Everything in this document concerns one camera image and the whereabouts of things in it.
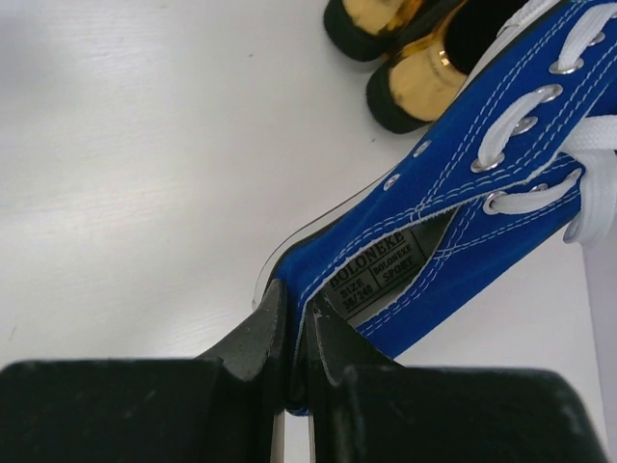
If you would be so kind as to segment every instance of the white table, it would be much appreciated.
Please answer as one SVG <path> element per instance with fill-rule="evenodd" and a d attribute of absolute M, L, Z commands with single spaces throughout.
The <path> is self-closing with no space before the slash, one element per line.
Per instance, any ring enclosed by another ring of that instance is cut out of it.
<path fill-rule="evenodd" d="M 282 239 L 407 153 L 324 6 L 0 2 L 0 366 L 203 352 Z M 554 369 L 604 439 L 582 254 L 559 237 L 402 360 Z M 307 436 L 289 421 L 287 461 Z"/>

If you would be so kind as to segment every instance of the sneaker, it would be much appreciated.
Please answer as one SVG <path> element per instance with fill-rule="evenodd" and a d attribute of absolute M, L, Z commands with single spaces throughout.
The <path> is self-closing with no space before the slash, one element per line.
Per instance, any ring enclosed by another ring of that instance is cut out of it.
<path fill-rule="evenodd" d="M 291 238 L 256 289 L 288 287 L 303 406 L 307 302 L 324 295 L 391 358 L 570 224 L 593 245 L 617 205 L 617 2 L 532 0 L 398 166 Z"/>
<path fill-rule="evenodd" d="M 330 0 L 324 27 L 349 58 L 373 61 L 384 54 L 409 24 L 422 35 L 463 0 Z"/>
<path fill-rule="evenodd" d="M 526 0 L 466 0 L 425 36 L 411 24 L 398 51 L 371 76 L 366 101 L 375 120 L 394 133 L 436 121 L 458 94 L 505 21 Z"/>

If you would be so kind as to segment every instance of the black and gold object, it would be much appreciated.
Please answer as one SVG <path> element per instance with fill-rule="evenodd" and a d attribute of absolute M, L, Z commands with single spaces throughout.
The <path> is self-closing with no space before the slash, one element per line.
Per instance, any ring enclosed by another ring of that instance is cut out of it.
<path fill-rule="evenodd" d="M 330 0 L 324 26 L 348 57 L 373 61 L 391 48 L 410 24 L 430 32 L 435 22 L 462 0 Z"/>
<path fill-rule="evenodd" d="M 463 87 L 500 27 L 525 0 L 463 0 L 427 35 L 413 25 L 371 76 L 366 99 L 373 117 L 394 133 L 438 119 Z"/>

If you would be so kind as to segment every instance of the white shoelace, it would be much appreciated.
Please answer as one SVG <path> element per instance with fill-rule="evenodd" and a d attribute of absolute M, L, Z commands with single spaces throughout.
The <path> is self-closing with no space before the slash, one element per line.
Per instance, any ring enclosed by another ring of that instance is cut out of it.
<path fill-rule="evenodd" d="M 527 6 L 539 8 L 541 1 L 532 0 Z M 617 3 L 590 8 L 577 22 L 566 39 L 559 59 L 550 67 L 554 74 L 569 74 L 584 66 L 583 51 L 604 39 L 603 27 L 609 20 L 617 20 Z M 553 101 L 563 88 L 549 85 L 524 95 L 495 121 L 487 131 L 472 169 L 485 172 L 504 159 L 503 149 L 508 140 L 526 132 L 538 122 L 528 114 L 540 104 Z M 583 119 L 570 133 L 561 148 L 585 167 L 580 180 L 580 213 L 566 230 L 566 242 L 578 241 L 592 246 L 608 233 L 617 213 L 617 116 Z M 538 188 L 528 193 L 496 192 L 487 198 L 484 210 L 489 214 L 526 214 L 552 204 L 573 188 L 582 174 L 573 171 L 562 183 L 552 188 Z"/>

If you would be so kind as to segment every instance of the blue canvas high-top sneaker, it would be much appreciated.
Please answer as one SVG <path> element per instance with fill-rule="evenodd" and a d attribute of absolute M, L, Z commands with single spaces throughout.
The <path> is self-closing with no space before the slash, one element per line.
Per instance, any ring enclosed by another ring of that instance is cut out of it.
<path fill-rule="evenodd" d="M 602 239 L 615 150 L 617 2 L 529 1 L 406 159 L 283 243 L 255 299 L 286 282 L 296 363 L 318 293 L 394 357 L 563 226 Z"/>

